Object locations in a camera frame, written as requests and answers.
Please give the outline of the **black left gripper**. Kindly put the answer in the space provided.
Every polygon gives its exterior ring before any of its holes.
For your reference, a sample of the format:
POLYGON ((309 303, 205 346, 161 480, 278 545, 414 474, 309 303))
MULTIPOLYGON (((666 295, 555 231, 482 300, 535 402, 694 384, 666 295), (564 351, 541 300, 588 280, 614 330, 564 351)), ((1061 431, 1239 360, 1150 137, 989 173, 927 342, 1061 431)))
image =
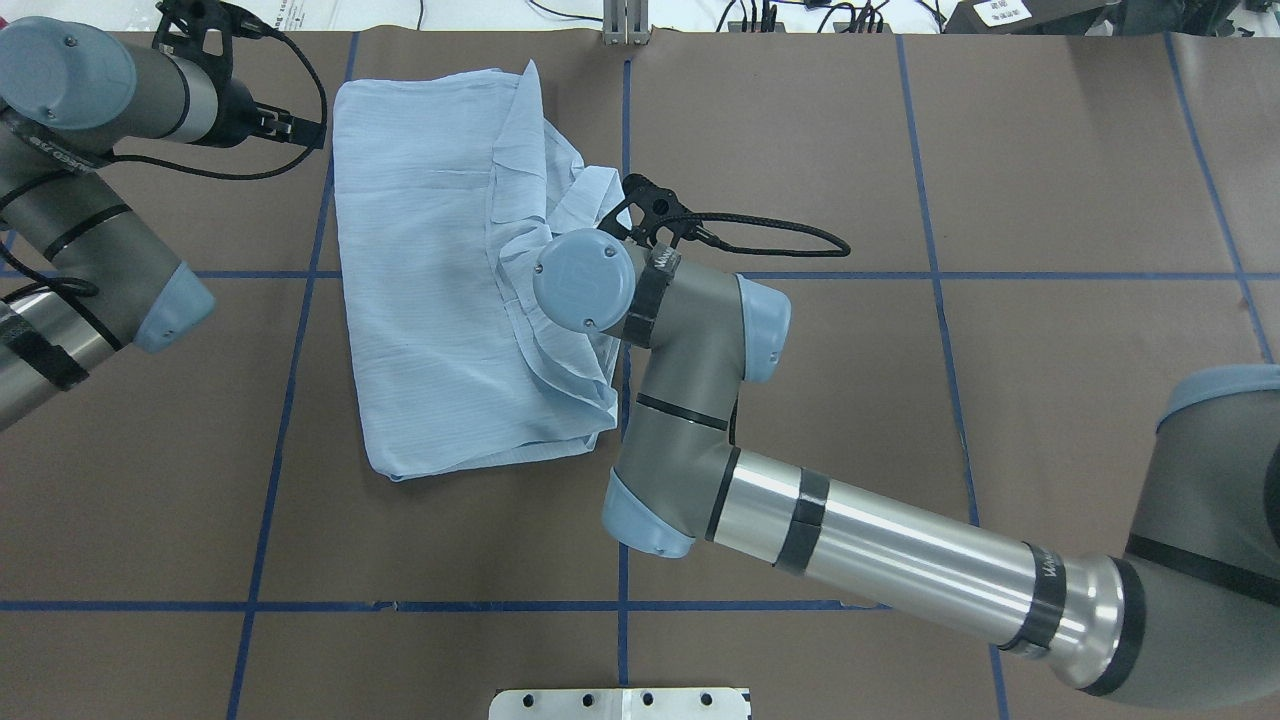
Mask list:
POLYGON ((294 117, 275 106, 259 106, 248 87, 234 76, 216 90, 218 113, 212 146, 230 149, 262 131, 262 138, 307 150, 324 147, 325 124, 294 124, 294 117))

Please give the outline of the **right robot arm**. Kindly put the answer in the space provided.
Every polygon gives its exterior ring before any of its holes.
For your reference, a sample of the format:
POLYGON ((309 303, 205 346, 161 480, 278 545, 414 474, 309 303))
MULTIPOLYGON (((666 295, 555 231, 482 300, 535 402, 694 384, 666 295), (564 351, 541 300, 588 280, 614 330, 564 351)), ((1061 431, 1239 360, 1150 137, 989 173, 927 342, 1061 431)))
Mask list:
POLYGON ((730 441, 768 380, 788 297, 594 229, 552 240, 532 291, 558 325, 650 357, 602 521, 681 559, 696 541, 850 591, 1123 705, 1217 708, 1277 692, 1277 366, 1196 372, 1171 392, 1121 556, 1064 556, 730 441))

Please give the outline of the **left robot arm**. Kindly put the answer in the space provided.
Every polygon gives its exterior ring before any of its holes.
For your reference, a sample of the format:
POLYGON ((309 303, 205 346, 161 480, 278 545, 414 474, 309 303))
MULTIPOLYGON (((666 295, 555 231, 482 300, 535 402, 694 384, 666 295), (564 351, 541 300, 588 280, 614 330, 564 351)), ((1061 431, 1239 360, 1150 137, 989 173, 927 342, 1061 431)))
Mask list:
POLYGON ((237 38, 296 41, 224 1, 160 1, 148 47, 83 23, 29 15, 3 28, 3 229, 47 263, 3 250, 26 284, 3 296, 1 424, 74 389, 115 352, 157 354, 202 323, 202 281, 101 177, 132 161, 124 138, 232 149, 256 137, 326 140, 329 101, 307 120, 261 102, 234 76, 237 38))

